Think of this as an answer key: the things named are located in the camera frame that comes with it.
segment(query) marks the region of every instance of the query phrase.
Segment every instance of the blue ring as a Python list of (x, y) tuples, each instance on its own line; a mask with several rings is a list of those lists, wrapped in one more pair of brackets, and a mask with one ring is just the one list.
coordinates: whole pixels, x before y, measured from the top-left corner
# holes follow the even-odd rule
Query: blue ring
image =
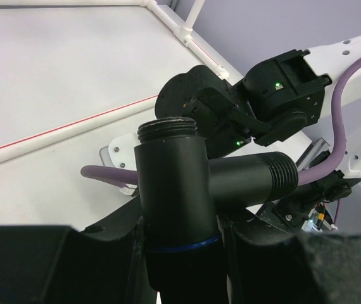
[(174, 252), (180, 252), (180, 251), (187, 251), (187, 250), (192, 250), (192, 249), (196, 249), (196, 248), (200, 248), (200, 247), (204, 247), (204, 246), (213, 244), (220, 238), (221, 238), (221, 233), (217, 234), (214, 237), (211, 237), (210, 239), (207, 239), (206, 241), (195, 243), (195, 244), (184, 245), (184, 246), (179, 246), (179, 247), (169, 247), (169, 248), (155, 247), (155, 248), (150, 248), (150, 250), (155, 251), (155, 252), (162, 252), (162, 253), (174, 253)]

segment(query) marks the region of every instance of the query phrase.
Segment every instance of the red stripe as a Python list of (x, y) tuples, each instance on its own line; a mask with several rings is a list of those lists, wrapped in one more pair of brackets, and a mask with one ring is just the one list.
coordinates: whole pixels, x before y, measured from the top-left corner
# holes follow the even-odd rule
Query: red stripe
[(215, 61), (209, 54), (206, 53), (206, 51), (205, 51), (204, 49), (201, 48), (201, 46), (200, 46), (199, 44), (196, 43), (196, 41), (193, 41), (193, 42), (194, 42), (195, 45), (197, 45), (198, 48), (200, 48), (211, 60), (213, 60), (216, 65), (219, 65), (219, 64), (217, 63), (217, 61)]
[(52, 133), (52, 132), (55, 132), (55, 131), (58, 131), (58, 130), (61, 130), (61, 129), (64, 129), (64, 128), (67, 128), (67, 127), (70, 127), (71, 125), (76, 125), (76, 124), (79, 124), (81, 122), (85, 122), (86, 120), (90, 120), (90, 119), (93, 119), (93, 118), (96, 118), (96, 117), (99, 117), (99, 116), (102, 116), (102, 115), (105, 115), (105, 114), (108, 114), (108, 113), (111, 113), (111, 112), (114, 112), (114, 111), (117, 111), (117, 110), (120, 110), (120, 109), (123, 109), (123, 108), (126, 108), (128, 106), (132, 106), (132, 105), (136, 105), (138, 103), (142, 103), (143, 101), (146, 101), (146, 100), (149, 100), (149, 99), (152, 99), (152, 98), (155, 98), (157, 97), (158, 95), (154, 95), (154, 96), (151, 96), (151, 97), (148, 97), (148, 98), (144, 98), (142, 100), (139, 100), (139, 101), (135, 101), (133, 103), (129, 103), (125, 106), (121, 106), (119, 108), (115, 108), (115, 109), (112, 109), (112, 110), (109, 110), (109, 111), (106, 111), (106, 112), (103, 112), (103, 113), (100, 113), (100, 114), (96, 114), (96, 115), (93, 115), (91, 117), (87, 117), (87, 118), (84, 118), (84, 119), (81, 119), (81, 120), (78, 120), (77, 122), (72, 122), (72, 123), (69, 123), (68, 125), (63, 125), (62, 127), (58, 127), (58, 128), (55, 128), (55, 129), (52, 129), (52, 130), (49, 130), (49, 131), (45, 131), (43, 133), (40, 133), (40, 134), (36, 134), (36, 135), (33, 135), (33, 136), (30, 136), (28, 138), (25, 138), (25, 139), (21, 139), (19, 141), (15, 141), (15, 142), (12, 142), (10, 144), (5, 144), (4, 146), (0, 146), (0, 149), (4, 149), (4, 148), (7, 148), (7, 147), (10, 147), (10, 146), (14, 146), (15, 144), (20, 144), (24, 141), (28, 141), (30, 139), (33, 139), (33, 138), (36, 138), (36, 137), (40, 137), (40, 136), (43, 136), (43, 135), (46, 135), (46, 134), (49, 134), (49, 133)]

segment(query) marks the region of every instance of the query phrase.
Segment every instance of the gray wall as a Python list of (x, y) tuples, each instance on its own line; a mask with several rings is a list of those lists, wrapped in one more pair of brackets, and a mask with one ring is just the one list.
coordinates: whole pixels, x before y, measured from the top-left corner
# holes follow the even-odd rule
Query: gray wall
[[(176, 12), (185, 19), (193, 2), (180, 0)], [(360, 35), (361, 0), (206, 0), (195, 30), (245, 74), (256, 63), (285, 51)], [(361, 124), (361, 100), (346, 106), (343, 115), (350, 133)], [(330, 118), (307, 128), (305, 133), (312, 139), (324, 137), (331, 141)], [(352, 232), (357, 230), (355, 224), (361, 231), (361, 212), (357, 212), (357, 207), (361, 208), (361, 190), (355, 191), (357, 194), (346, 200), (341, 222), (348, 222)]]

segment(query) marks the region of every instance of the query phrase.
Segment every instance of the black cylinder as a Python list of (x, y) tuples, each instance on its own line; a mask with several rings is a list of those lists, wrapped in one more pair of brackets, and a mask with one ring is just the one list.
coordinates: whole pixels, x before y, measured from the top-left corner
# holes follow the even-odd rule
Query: black cylinder
[(294, 161), (280, 152), (219, 158), (209, 165), (210, 193), (217, 211), (286, 197), (298, 183)]
[(209, 193), (205, 140), (191, 118), (139, 127), (135, 148), (149, 248), (187, 246), (219, 235)]

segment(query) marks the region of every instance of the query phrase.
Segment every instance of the purple cable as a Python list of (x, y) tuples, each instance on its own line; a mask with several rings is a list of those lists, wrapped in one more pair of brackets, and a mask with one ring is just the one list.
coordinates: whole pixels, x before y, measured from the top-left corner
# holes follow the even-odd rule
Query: purple cable
[(104, 166), (84, 166), (80, 173), (89, 179), (107, 182), (117, 187), (125, 187), (126, 184), (138, 185), (136, 171)]
[(339, 207), (341, 206), (341, 200), (339, 199), (337, 201), (337, 210), (335, 211), (335, 217), (334, 217), (334, 225), (337, 226), (337, 219), (338, 219), (338, 212), (339, 212)]
[(346, 137), (344, 122), (341, 113), (341, 97), (346, 83), (350, 77), (361, 68), (361, 58), (354, 62), (339, 78), (331, 99), (331, 118), (332, 118), (332, 131), (334, 133), (334, 146), (332, 148), (329, 158), (322, 163), (299, 172), (298, 185), (305, 185), (311, 182), (317, 181), (332, 171), (334, 171), (338, 165), (342, 162), (345, 149), (346, 149)]

